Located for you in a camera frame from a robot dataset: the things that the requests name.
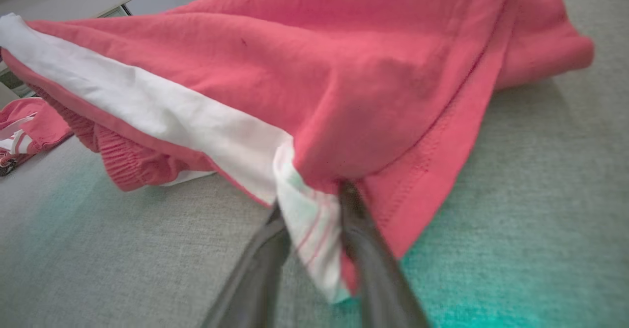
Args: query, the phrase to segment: pink fabric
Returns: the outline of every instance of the pink fabric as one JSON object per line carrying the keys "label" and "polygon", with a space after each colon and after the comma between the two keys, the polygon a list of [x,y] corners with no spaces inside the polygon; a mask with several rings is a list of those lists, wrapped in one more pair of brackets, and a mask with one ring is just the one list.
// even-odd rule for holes
{"label": "pink fabric", "polygon": [[[593,59],[562,0],[198,0],[157,16],[29,26],[287,131],[310,187],[333,194],[339,179],[359,180],[398,258],[452,189],[492,91]],[[2,56],[101,151],[121,189],[218,169]],[[343,277],[355,288],[346,259]]]}
{"label": "pink fabric", "polygon": [[6,167],[10,160],[20,165],[40,151],[54,148],[72,135],[70,127],[61,116],[43,99],[37,97],[17,99],[7,104],[0,111],[0,131],[20,119],[33,115],[33,119],[20,124],[19,129],[22,129],[24,134],[18,140],[18,144],[23,142],[25,135],[33,141],[23,153],[11,153],[9,149],[0,148],[0,167]]}

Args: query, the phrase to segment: white lining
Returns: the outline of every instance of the white lining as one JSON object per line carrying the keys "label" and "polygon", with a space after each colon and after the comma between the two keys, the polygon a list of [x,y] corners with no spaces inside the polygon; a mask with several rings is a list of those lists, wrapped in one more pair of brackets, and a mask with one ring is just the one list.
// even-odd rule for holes
{"label": "white lining", "polygon": [[28,117],[18,119],[11,124],[7,125],[4,129],[0,129],[0,140],[7,139],[13,136],[13,134],[20,129],[20,125],[27,121],[33,120],[37,113],[33,113]]}
{"label": "white lining", "polygon": [[[349,297],[340,270],[339,201],[305,185],[292,165],[289,133],[144,69],[32,30],[14,14],[0,17],[0,46],[133,128],[206,153],[260,200],[271,203],[277,196],[293,243],[312,228],[299,256],[317,287],[331,302]],[[171,184],[198,175],[180,174]],[[313,217],[317,209],[321,216]]]}
{"label": "white lining", "polygon": [[171,185],[187,182],[189,180],[211,176],[214,173],[216,173],[216,171],[180,171],[179,174],[177,174],[177,178],[175,180],[160,184],[160,186],[169,187]]}
{"label": "white lining", "polygon": [[21,131],[22,133],[24,133],[24,137],[22,137],[22,141],[20,141],[20,138],[15,139],[16,145],[18,142],[20,143],[16,151],[17,153],[28,153],[29,145],[31,144],[31,142],[33,142],[33,139],[29,136],[29,134],[25,133],[24,130],[21,130]]}
{"label": "white lining", "polygon": [[0,149],[6,149],[8,153],[11,153],[11,147],[13,147],[13,139],[2,139],[0,140]]}
{"label": "white lining", "polygon": [[22,137],[22,134],[24,133],[24,130],[19,129],[18,131],[16,131],[13,134],[13,140],[11,140],[11,149],[10,149],[10,153],[11,155],[17,155],[19,152],[16,148],[16,146],[18,145],[18,142],[20,141],[20,138]]}

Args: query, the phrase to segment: pink and white cloth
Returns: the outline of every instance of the pink and white cloth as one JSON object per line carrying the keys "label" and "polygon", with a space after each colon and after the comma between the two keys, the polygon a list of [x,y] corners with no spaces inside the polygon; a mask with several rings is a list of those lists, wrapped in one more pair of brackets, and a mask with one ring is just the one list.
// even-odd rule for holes
{"label": "pink and white cloth", "polygon": [[0,175],[72,135],[68,124],[43,99],[11,101],[0,111]]}
{"label": "pink and white cloth", "polygon": [[218,171],[279,199],[329,301],[355,290],[340,179],[400,258],[494,90],[584,68],[562,0],[199,0],[157,16],[0,19],[2,56],[124,191]]}

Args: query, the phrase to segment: gray fabric surface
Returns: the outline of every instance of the gray fabric surface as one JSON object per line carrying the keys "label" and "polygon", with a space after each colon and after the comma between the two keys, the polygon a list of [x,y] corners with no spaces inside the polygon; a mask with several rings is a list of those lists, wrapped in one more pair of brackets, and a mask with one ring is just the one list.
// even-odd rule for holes
{"label": "gray fabric surface", "polygon": [[[595,64],[497,93],[402,267],[440,327],[629,325],[629,0],[566,0]],[[195,327],[267,210],[218,176],[119,192],[72,138],[0,179],[0,326]],[[357,327],[295,258],[277,326]]]}

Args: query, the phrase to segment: folded pink clothing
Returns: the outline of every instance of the folded pink clothing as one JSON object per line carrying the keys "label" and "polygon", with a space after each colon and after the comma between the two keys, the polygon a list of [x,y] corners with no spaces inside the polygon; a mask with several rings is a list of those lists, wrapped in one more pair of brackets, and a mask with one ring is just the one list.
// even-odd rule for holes
{"label": "folded pink clothing", "polygon": [[70,135],[68,124],[43,99],[11,101],[0,111],[0,176]]}
{"label": "folded pink clothing", "polygon": [[562,0],[198,0],[157,16],[0,19],[2,56],[123,190],[216,169],[276,198],[330,301],[355,290],[340,179],[400,258],[492,91],[588,66]]}

